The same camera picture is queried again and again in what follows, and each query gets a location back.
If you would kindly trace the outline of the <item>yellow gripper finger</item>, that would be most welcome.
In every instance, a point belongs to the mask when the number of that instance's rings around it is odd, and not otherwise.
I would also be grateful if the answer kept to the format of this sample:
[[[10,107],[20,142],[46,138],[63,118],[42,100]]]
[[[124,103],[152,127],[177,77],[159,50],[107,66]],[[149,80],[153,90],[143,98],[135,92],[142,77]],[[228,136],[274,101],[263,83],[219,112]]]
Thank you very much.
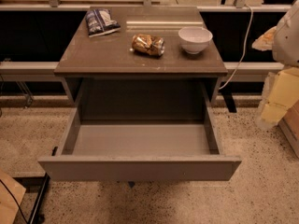
[[[288,67],[276,74],[270,72],[263,84],[255,120],[257,126],[263,130],[277,126],[298,100],[299,68]]]
[[[252,47],[260,51],[271,50],[273,46],[274,34],[276,29],[277,27],[274,26],[269,30],[267,30],[263,35],[261,35],[252,43]]]

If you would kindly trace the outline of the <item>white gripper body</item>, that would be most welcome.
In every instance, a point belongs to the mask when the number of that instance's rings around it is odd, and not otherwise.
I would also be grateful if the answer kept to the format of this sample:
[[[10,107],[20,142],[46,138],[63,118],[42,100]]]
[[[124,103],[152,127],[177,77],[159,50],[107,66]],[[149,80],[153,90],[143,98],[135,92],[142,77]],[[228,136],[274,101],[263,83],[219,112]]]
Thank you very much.
[[[279,63],[299,66],[299,0],[292,4],[278,22],[272,54]]]

